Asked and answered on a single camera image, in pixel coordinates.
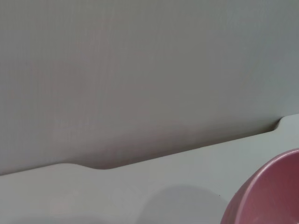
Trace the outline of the pink plastic bowl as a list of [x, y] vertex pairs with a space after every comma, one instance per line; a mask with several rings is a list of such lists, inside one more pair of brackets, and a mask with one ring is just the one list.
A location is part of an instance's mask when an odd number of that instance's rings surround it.
[[260, 167], [235, 193], [220, 224], [299, 224], [299, 148]]

